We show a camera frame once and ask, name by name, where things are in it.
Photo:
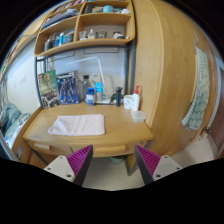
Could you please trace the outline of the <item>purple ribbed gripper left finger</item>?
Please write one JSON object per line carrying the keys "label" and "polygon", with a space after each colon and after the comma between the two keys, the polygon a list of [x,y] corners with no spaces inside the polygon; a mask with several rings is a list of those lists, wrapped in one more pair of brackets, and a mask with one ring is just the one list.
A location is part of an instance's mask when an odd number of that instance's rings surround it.
{"label": "purple ribbed gripper left finger", "polygon": [[44,170],[67,181],[82,186],[93,156],[93,146],[88,145],[69,156],[58,156]]}

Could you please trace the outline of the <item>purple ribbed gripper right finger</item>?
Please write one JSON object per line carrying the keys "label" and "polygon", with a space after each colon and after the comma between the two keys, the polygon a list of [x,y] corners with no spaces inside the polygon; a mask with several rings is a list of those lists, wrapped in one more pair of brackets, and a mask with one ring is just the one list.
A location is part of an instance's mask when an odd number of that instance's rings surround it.
{"label": "purple ribbed gripper right finger", "polygon": [[159,156],[139,145],[135,146],[134,155],[145,185],[182,169],[168,155]]}

